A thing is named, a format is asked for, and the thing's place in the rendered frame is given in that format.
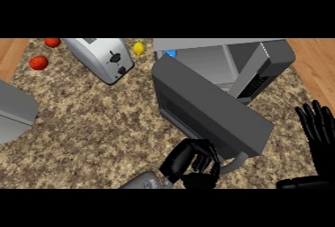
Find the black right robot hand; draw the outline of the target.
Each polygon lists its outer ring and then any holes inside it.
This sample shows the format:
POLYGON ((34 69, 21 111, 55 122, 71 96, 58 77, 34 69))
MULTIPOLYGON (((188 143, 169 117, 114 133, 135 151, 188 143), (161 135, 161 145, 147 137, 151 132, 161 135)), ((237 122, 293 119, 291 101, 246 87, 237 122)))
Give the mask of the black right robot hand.
POLYGON ((335 189, 335 116, 327 106, 313 100, 296 108, 310 148, 316 176, 284 179, 278 189, 335 189))

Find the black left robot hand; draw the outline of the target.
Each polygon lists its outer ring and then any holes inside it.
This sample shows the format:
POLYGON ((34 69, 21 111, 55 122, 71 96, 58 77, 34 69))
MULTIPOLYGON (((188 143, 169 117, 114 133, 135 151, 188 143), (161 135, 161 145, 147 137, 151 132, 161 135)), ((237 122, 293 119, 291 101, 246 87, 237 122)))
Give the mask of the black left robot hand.
POLYGON ((166 179, 188 189, 213 189, 220 176, 220 160, 209 139, 185 138, 160 167, 166 179))

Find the dark grey microwave door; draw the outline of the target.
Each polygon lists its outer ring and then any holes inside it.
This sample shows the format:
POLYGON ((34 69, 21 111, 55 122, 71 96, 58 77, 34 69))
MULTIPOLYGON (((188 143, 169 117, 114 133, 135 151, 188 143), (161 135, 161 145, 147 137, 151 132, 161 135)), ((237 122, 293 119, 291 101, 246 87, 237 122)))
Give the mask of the dark grey microwave door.
POLYGON ((160 113, 188 137, 212 141, 231 161, 220 173, 234 172, 262 155, 272 122, 169 55, 155 62, 153 76, 160 113))

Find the grey microwave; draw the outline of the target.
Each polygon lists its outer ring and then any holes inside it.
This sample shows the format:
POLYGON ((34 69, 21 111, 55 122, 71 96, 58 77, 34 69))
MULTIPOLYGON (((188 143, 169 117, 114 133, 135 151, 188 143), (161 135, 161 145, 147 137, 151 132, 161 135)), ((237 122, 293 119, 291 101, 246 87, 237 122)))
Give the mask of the grey microwave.
POLYGON ((154 50, 157 59, 176 50, 173 59, 246 105, 296 62, 284 38, 155 38, 154 50))

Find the silver toaster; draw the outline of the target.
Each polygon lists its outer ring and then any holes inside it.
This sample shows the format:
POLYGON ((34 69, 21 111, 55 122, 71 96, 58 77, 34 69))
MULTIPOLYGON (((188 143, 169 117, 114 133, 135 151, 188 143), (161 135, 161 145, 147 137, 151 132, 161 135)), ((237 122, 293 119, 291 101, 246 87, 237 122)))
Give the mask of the silver toaster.
POLYGON ((122 38, 64 38, 76 58, 107 83, 114 84, 135 67, 122 38))

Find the yellow lemon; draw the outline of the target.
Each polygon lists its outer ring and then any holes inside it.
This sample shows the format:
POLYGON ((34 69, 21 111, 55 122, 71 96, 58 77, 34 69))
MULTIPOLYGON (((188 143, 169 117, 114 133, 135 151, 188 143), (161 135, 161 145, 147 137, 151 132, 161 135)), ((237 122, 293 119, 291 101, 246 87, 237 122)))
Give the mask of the yellow lemon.
POLYGON ((145 53, 145 42, 133 42, 133 53, 142 55, 145 53))

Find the red tomato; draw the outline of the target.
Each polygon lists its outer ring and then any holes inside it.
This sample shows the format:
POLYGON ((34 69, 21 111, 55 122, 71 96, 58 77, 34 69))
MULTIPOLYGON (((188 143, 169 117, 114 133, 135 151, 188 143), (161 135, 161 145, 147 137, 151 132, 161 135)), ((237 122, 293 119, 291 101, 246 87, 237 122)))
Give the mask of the red tomato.
POLYGON ((49 60, 48 58, 40 55, 40 56, 36 56, 32 58, 30 60, 30 67, 34 69, 34 70, 43 70, 49 65, 49 60))
POLYGON ((46 38, 45 39, 45 44, 52 48, 58 47, 61 45, 61 42, 63 41, 60 38, 46 38))

